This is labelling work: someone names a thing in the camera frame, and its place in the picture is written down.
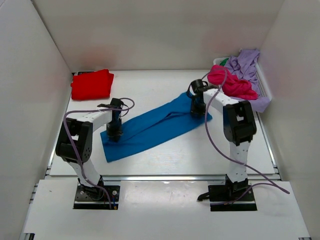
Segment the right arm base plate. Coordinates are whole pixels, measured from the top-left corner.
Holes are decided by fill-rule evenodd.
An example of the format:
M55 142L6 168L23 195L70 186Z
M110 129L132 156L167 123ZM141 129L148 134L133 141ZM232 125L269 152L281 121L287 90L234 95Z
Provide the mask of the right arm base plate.
M254 212L258 210L251 185L231 191L229 185L208 185L208 190L197 197L198 202L209 201L211 212Z

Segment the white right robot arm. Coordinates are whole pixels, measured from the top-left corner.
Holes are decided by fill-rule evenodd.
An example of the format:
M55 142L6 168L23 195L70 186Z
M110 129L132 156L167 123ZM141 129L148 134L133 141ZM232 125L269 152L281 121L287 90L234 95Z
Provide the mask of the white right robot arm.
M251 104L247 100L235 100L200 79L190 83L186 94L191 98L192 116L204 116L206 121L210 107L222 114L223 134L229 142L227 159L230 161L225 176L224 195L229 200L236 200L249 187L248 151L257 132Z

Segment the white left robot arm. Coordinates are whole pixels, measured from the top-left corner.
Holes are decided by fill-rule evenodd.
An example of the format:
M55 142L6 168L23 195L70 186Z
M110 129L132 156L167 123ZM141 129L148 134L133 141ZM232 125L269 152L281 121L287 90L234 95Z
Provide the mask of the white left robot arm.
M68 111L62 120L55 154L74 169L82 191L93 199L107 193L103 178L91 161L93 133L106 125L108 139L118 142L123 134L121 111L124 105L122 99L113 98L109 104L99 104L94 110Z

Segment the blue t shirt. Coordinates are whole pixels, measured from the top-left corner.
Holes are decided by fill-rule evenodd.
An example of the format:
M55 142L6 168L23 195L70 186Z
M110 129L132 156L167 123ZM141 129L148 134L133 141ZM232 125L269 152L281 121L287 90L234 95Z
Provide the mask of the blue t shirt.
M149 150L196 129L205 116L192 116L192 100L185 92L172 101L129 119L122 124L123 135L111 141L107 132L100 133L108 163Z

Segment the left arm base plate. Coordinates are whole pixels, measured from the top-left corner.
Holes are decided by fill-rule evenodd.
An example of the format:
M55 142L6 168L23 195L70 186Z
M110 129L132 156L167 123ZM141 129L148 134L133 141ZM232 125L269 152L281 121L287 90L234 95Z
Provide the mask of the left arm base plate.
M73 209L76 210L111 210L119 209L120 185L104 185L106 192L81 184L77 185Z

